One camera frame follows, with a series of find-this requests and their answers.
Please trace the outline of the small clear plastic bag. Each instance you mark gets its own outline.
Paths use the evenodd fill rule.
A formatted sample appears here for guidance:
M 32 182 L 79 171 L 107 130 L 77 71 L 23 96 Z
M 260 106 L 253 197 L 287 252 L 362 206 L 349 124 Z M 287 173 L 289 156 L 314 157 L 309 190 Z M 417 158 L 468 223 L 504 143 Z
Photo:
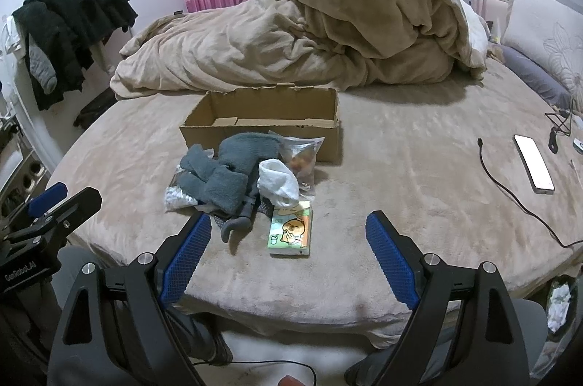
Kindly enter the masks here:
M 195 145 L 195 156 L 186 154 L 174 169 L 169 186 L 164 192 L 164 206 L 167 212 L 177 212 L 183 208 L 204 205 L 201 198 L 206 195 L 208 180 L 211 178 L 216 161 L 214 150 Z

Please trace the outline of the green cartoon tissue pack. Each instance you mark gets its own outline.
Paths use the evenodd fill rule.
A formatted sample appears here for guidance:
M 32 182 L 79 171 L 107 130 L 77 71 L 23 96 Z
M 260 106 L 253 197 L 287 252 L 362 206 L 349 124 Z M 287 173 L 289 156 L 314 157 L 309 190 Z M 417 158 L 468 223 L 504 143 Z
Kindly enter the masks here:
M 313 210 L 310 201 L 293 208 L 275 208 L 271 219 L 267 250 L 271 256 L 307 257 Z

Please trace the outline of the white sock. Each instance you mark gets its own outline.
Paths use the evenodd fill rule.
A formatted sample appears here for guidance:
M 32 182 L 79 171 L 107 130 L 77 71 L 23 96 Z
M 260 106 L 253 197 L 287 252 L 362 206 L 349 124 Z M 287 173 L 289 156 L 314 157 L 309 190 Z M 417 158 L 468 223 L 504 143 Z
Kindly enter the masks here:
M 300 201 L 300 186 L 283 161 L 267 159 L 259 163 L 257 187 L 260 195 L 275 208 L 293 208 Z

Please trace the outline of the clear snack zip bag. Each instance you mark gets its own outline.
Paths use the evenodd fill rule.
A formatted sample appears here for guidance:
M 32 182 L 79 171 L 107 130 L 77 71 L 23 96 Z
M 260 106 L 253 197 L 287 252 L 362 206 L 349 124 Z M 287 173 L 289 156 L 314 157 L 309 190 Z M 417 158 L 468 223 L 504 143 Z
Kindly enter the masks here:
M 286 137 L 269 131 L 269 135 L 279 141 L 279 157 L 297 178 L 300 195 L 315 197 L 315 164 L 324 137 Z

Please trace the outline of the grey knitted sock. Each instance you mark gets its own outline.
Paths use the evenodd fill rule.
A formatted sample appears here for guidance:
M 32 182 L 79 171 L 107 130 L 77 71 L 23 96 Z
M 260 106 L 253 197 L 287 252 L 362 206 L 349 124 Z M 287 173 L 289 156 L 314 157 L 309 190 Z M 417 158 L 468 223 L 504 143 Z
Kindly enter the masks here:
M 178 187 L 188 196 L 222 212 L 235 215 L 247 194 L 249 176 L 209 157 L 200 144 L 194 144 L 182 157 L 183 170 Z

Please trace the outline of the trash bin with paper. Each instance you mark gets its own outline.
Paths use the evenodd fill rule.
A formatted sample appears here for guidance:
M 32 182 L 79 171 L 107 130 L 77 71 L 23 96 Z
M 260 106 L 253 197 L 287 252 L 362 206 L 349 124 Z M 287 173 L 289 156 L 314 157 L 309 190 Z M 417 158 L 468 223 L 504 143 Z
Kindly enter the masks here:
M 576 318 L 578 302 L 577 279 L 568 275 L 555 277 L 547 296 L 547 338 L 558 342 Z

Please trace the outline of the white coat rack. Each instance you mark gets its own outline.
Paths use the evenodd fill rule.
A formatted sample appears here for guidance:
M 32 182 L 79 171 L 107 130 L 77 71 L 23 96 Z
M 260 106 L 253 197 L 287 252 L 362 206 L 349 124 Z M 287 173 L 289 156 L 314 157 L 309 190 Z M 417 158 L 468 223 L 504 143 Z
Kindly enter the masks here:
M 46 166 L 47 172 L 52 174 L 55 169 L 54 161 L 36 131 L 17 84 L 17 76 L 21 74 L 23 69 L 25 56 L 24 39 L 20 35 L 16 21 L 12 15 L 3 15 L 1 17 L 1 63 L 6 70 L 8 79 L 6 83 L 7 101 L 16 114 L 29 146 L 36 152 L 40 162 Z

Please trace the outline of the beige bed sheet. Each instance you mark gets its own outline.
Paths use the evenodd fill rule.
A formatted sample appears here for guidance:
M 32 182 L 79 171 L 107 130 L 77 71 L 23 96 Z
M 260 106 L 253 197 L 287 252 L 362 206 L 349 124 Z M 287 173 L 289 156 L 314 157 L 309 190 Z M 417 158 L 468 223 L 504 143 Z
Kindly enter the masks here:
M 180 125 L 200 96 L 159 93 L 122 100 L 72 145 L 52 175 L 71 193 L 97 189 L 100 211 L 74 243 L 114 264 L 155 251 L 187 215 L 163 198 L 186 153 Z M 454 266 L 484 261 L 525 297 L 582 263 L 582 157 L 569 139 L 547 152 L 555 191 L 536 194 L 514 134 L 547 149 L 547 104 L 490 60 L 479 82 L 453 73 L 432 85 L 370 85 L 339 96 L 342 161 L 315 174 L 310 253 L 275 258 L 269 220 L 224 243 L 211 239 L 183 307 L 272 335 L 349 332 L 376 347 L 394 342 L 408 309 L 386 283 L 365 240 L 381 210 L 423 252 Z

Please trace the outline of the white smartphone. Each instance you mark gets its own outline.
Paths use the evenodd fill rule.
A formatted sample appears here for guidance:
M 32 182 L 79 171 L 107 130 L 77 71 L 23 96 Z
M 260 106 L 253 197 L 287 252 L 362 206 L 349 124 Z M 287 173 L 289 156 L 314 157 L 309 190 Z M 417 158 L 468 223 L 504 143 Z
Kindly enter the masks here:
M 536 194 L 553 194 L 555 191 L 554 183 L 536 142 L 531 137 L 525 137 L 520 134 L 514 134 L 513 140 L 525 166 L 533 191 Z

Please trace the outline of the black clothes pile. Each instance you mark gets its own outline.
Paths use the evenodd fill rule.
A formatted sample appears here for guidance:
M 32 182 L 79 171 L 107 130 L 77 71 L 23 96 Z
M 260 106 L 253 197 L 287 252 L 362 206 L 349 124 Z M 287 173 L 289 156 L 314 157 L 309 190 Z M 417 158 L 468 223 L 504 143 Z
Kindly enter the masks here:
M 45 111 L 80 91 L 91 48 L 115 30 L 128 31 L 137 13 L 129 0 L 25 0 L 13 12 L 25 41 L 25 63 L 36 107 Z

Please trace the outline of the brown cardboard box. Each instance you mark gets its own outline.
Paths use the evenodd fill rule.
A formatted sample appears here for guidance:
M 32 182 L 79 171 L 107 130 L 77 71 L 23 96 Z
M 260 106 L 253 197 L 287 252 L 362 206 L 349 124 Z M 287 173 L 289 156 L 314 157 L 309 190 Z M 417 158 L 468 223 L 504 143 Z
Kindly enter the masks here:
M 218 149 L 239 133 L 274 131 L 285 137 L 322 137 L 317 160 L 341 162 L 338 92 L 333 88 L 276 85 L 208 92 L 187 116 L 180 131 L 189 146 Z

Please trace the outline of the grey pillow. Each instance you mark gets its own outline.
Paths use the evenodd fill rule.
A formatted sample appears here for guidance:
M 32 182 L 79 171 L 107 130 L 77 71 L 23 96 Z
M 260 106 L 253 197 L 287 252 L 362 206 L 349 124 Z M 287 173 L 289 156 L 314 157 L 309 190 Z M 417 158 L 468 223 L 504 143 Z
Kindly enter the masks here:
M 547 104 L 568 110 L 570 93 L 541 66 L 517 50 L 504 45 L 495 45 L 505 66 L 512 70 L 523 82 L 543 98 Z

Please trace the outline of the white embroidered pillow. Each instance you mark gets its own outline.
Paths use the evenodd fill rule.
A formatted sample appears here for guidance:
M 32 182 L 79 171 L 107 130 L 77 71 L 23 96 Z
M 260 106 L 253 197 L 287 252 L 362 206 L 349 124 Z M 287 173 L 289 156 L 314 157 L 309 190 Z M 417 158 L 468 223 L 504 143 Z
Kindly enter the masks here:
M 582 14 L 556 0 L 512 0 L 501 43 L 538 64 L 582 111 Z

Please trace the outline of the beige fleece blanket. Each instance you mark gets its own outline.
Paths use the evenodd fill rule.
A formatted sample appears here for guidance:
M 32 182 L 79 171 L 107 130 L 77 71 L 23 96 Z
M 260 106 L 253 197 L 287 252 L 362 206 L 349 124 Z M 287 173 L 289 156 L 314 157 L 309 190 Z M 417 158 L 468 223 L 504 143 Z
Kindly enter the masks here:
M 339 90 L 428 84 L 455 67 L 480 79 L 487 32 L 462 0 L 246 0 L 168 15 L 122 48 L 122 99 L 280 83 Z

